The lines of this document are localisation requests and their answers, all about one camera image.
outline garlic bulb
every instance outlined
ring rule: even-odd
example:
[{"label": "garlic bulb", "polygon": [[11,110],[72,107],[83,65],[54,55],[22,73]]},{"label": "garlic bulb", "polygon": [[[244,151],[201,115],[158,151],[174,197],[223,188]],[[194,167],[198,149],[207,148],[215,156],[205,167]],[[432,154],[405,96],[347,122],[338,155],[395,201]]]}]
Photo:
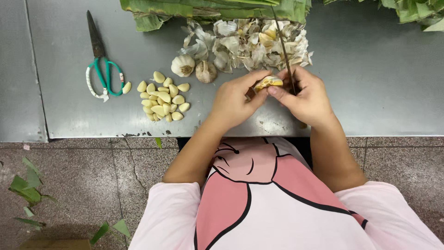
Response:
[{"label": "garlic bulb", "polygon": [[213,63],[206,60],[201,61],[196,66],[196,77],[199,81],[203,83],[210,83],[216,79],[218,72]]},{"label": "garlic bulb", "polygon": [[193,72],[195,65],[194,59],[188,54],[176,56],[171,63],[171,71],[180,77],[187,77]]}]

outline speckled floor tile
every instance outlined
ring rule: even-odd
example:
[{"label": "speckled floor tile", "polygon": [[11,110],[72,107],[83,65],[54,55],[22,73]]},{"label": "speckled floor tile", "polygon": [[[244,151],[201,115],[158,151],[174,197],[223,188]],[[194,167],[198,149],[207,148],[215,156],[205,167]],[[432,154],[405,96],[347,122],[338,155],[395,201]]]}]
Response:
[{"label": "speckled floor tile", "polygon": [[444,148],[368,148],[365,172],[370,180],[395,185],[444,242]]},{"label": "speckled floor tile", "polygon": [[369,137],[368,147],[444,146],[444,137]]},{"label": "speckled floor tile", "polygon": [[[174,137],[162,137],[162,148],[177,148],[177,140]],[[114,149],[157,149],[156,140],[153,137],[141,138],[111,138],[111,144]]]},{"label": "speckled floor tile", "polygon": [[113,153],[123,217],[133,234],[147,205],[150,188],[161,181],[178,149],[117,149]]},{"label": "speckled floor tile", "polygon": [[349,147],[365,147],[367,137],[347,137]]},{"label": "speckled floor tile", "polygon": [[365,148],[350,148],[353,157],[356,162],[359,164],[361,169],[364,169],[364,159],[365,159]]},{"label": "speckled floor tile", "polygon": [[[26,218],[24,199],[7,190],[13,176],[25,177],[26,156],[42,172],[43,186],[38,189],[59,200],[60,205],[43,200],[33,207],[32,219],[47,224],[41,232],[15,221]],[[121,219],[115,167],[109,149],[0,149],[0,248],[12,249],[27,238],[88,239],[104,221]],[[118,249],[125,246],[111,235],[101,239],[94,250]]]},{"label": "speckled floor tile", "polygon": [[109,138],[67,138],[45,142],[4,142],[1,148],[22,149],[28,145],[30,149],[110,149]]}]

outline floor crack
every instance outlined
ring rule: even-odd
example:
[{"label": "floor crack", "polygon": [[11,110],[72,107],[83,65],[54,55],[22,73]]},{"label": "floor crack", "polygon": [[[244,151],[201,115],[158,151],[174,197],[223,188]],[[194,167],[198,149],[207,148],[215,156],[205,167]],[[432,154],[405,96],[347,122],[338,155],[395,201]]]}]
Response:
[{"label": "floor crack", "polygon": [[147,196],[147,195],[148,195],[148,190],[147,190],[147,188],[142,184],[142,182],[139,180],[139,177],[137,176],[137,173],[136,173],[136,162],[134,161],[134,158],[133,158],[133,152],[132,152],[132,150],[131,150],[131,148],[130,148],[130,145],[128,144],[128,141],[127,141],[126,138],[124,138],[124,141],[126,142],[126,144],[127,144],[127,146],[128,146],[128,149],[130,150],[131,160],[133,161],[133,173],[134,173],[134,176],[136,176],[136,180],[137,180],[137,182],[140,184],[140,186],[143,188],[143,190],[145,190],[145,196]]}]

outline green scissor handle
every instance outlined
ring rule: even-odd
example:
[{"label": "green scissor handle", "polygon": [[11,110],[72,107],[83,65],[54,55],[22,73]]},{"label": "green scissor handle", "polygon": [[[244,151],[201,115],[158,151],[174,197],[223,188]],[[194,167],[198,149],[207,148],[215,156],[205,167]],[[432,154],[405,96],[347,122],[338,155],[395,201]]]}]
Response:
[{"label": "green scissor handle", "polygon": [[[97,72],[97,75],[99,76],[100,82],[102,82],[102,86],[104,88],[107,88],[108,92],[111,95],[113,95],[113,96],[120,96],[123,93],[123,87],[125,85],[124,80],[123,80],[123,73],[120,70],[120,68],[117,66],[117,64],[115,64],[112,61],[108,61],[108,59],[106,57],[103,57],[103,59],[105,60],[107,81],[105,81],[105,79],[103,78],[102,72],[100,71],[100,57],[95,58],[94,62],[91,63],[88,67],[89,68],[91,68],[92,66],[95,67],[95,70]],[[117,71],[119,72],[119,75],[120,75],[121,87],[120,87],[120,91],[118,93],[114,93],[111,90],[111,69],[110,69],[110,64],[114,65],[117,68]]]}]

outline pink shirt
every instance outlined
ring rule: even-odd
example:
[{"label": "pink shirt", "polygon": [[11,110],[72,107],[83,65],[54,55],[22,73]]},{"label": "pink shirt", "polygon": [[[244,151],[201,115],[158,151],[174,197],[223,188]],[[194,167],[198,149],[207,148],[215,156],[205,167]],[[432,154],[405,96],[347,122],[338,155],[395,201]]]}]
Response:
[{"label": "pink shirt", "polygon": [[285,139],[224,141],[202,190],[158,183],[129,250],[444,249],[399,190],[337,193]]}]

